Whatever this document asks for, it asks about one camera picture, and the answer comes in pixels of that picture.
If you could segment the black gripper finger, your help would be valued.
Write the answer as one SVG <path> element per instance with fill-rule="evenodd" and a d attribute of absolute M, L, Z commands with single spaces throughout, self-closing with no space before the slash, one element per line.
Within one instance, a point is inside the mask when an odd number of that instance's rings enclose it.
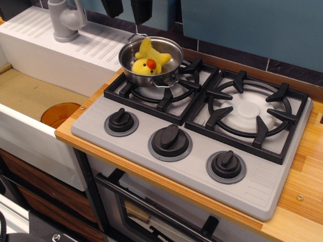
<path fill-rule="evenodd" d="M 136 25 L 147 22 L 152 17 L 152 0 L 131 0 Z"/>
<path fill-rule="evenodd" d="M 118 17 L 124 11 L 122 0 L 101 0 L 101 2 L 110 18 Z"/>

